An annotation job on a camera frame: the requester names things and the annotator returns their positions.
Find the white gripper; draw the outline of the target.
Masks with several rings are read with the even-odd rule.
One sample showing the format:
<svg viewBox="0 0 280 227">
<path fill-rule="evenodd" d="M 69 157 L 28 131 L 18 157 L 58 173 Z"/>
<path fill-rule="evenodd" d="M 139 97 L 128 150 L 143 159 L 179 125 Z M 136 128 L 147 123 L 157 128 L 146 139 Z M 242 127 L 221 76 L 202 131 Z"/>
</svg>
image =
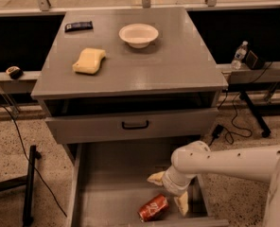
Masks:
<svg viewBox="0 0 280 227">
<path fill-rule="evenodd" d="M 188 207 L 188 186 L 191 181 L 196 177 L 195 174 L 183 174 L 179 172 L 174 166 L 171 166 L 165 172 L 160 171 L 151 174 L 147 181 L 154 183 L 158 186 L 164 186 L 164 188 L 175 197 L 174 201 L 183 217 L 186 216 Z"/>
</svg>

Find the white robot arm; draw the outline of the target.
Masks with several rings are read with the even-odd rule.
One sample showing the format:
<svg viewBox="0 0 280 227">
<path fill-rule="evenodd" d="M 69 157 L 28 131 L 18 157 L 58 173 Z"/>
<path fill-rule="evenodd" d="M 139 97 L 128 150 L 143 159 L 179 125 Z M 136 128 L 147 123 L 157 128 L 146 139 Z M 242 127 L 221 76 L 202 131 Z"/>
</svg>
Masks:
<svg viewBox="0 0 280 227">
<path fill-rule="evenodd" d="M 175 196 L 184 215 L 186 190 L 192 179 L 205 173 L 268 183 L 262 226 L 280 227 L 280 145 L 213 151 L 203 141 L 195 141 L 175 149 L 171 166 L 151 174 L 148 181 Z"/>
</svg>

